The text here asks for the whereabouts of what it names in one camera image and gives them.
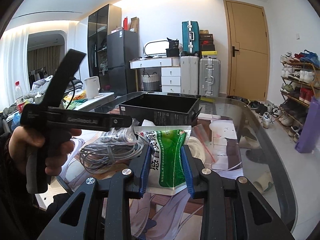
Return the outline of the person's left hand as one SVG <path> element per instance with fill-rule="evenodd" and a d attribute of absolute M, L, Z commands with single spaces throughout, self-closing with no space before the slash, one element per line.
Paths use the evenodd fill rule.
<path fill-rule="evenodd" d="M 9 140 L 9 154 L 18 170 L 26 174 L 27 165 L 27 148 L 32 150 L 41 148 L 45 143 L 43 135 L 34 129 L 26 129 L 22 126 L 17 127 Z M 52 156 L 46 158 L 45 173 L 49 176 L 58 176 L 61 173 L 62 166 L 67 161 L 67 155 L 74 150 L 72 141 L 61 143 L 52 150 Z"/>

